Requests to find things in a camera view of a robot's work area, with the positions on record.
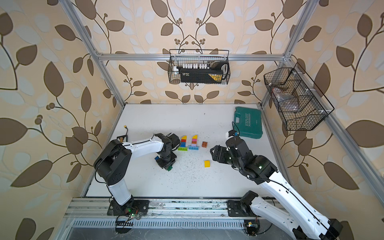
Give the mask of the light blue lego brick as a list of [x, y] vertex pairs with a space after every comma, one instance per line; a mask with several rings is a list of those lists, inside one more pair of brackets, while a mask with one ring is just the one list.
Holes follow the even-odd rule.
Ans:
[[198, 146], [188, 146], [188, 149], [189, 150], [196, 150], [196, 151], [198, 151], [199, 147]]

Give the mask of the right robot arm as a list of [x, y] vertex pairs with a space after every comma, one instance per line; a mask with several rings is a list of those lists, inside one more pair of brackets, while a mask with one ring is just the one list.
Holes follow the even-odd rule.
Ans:
[[254, 155], [240, 137], [230, 137], [224, 147], [210, 150], [213, 161], [230, 165], [248, 180], [270, 193], [283, 207], [267, 203], [253, 191], [241, 200], [244, 213], [265, 218], [296, 240], [335, 240], [343, 229], [336, 219], [329, 219], [312, 207], [266, 157]]

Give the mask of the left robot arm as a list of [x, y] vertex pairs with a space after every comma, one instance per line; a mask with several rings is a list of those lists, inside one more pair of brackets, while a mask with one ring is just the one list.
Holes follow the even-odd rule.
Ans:
[[120, 142], [112, 140], [99, 155], [94, 163], [96, 174], [106, 184], [113, 197], [114, 209], [130, 208], [134, 197], [130, 193], [124, 180], [129, 163], [148, 154], [156, 153], [156, 163], [160, 168], [170, 171], [176, 162], [174, 151], [181, 145], [180, 138], [175, 134], [154, 134], [147, 140], [138, 142]]

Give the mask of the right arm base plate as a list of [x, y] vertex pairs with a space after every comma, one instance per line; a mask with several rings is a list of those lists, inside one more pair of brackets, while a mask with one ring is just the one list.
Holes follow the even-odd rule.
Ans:
[[228, 200], [228, 216], [229, 217], [248, 217], [249, 214], [246, 210], [242, 208], [242, 203], [240, 201]]

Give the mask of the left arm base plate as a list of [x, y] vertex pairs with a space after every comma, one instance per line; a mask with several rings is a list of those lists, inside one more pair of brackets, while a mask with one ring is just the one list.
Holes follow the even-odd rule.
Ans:
[[115, 199], [110, 200], [110, 206], [107, 211], [108, 216], [145, 216], [149, 210], [148, 200], [134, 200], [131, 198], [127, 203], [120, 206]]

